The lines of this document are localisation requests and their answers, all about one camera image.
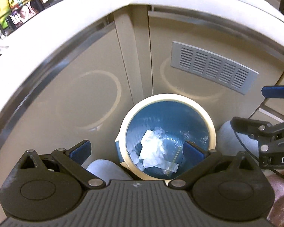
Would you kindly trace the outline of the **blue trash bin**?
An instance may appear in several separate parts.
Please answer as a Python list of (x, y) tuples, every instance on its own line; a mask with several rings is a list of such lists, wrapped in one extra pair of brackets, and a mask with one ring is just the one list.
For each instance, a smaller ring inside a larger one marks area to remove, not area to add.
[(212, 119), (197, 102), (178, 94), (158, 94), (137, 103), (115, 139), (121, 166), (143, 180), (172, 180), (197, 164), (184, 154), (190, 141), (207, 151), (216, 147)]

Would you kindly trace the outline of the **smartphone showing video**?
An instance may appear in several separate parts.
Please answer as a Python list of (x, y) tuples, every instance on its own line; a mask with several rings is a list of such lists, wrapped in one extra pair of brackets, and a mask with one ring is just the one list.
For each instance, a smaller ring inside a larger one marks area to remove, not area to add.
[(13, 9), (5, 21), (11, 31), (15, 31), (43, 10), (45, 7), (42, 0), (31, 0), (19, 8)]

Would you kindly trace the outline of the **white tissue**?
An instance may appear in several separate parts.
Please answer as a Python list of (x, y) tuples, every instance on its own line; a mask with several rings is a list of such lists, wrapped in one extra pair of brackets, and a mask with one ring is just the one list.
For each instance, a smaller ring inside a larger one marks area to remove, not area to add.
[(144, 168), (157, 166), (165, 161), (164, 135), (164, 130), (159, 127), (156, 127), (153, 131), (147, 130), (144, 134), (141, 140), (142, 149), (139, 155), (139, 159), (143, 161)]

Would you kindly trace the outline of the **clear plastic bag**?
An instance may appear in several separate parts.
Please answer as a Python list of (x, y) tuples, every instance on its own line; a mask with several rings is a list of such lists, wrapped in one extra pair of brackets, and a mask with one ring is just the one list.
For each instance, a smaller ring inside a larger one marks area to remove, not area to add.
[(172, 179), (190, 170), (207, 156), (208, 136), (187, 138), (155, 127), (128, 139), (127, 151), (134, 165), (148, 176)]

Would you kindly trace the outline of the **grey cabinet vent grille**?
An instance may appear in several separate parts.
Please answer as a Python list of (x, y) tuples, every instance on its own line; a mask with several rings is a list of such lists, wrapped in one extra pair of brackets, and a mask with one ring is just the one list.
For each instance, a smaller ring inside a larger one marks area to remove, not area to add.
[(172, 42), (171, 66), (245, 95), (259, 73), (236, 61), (185, 43)]

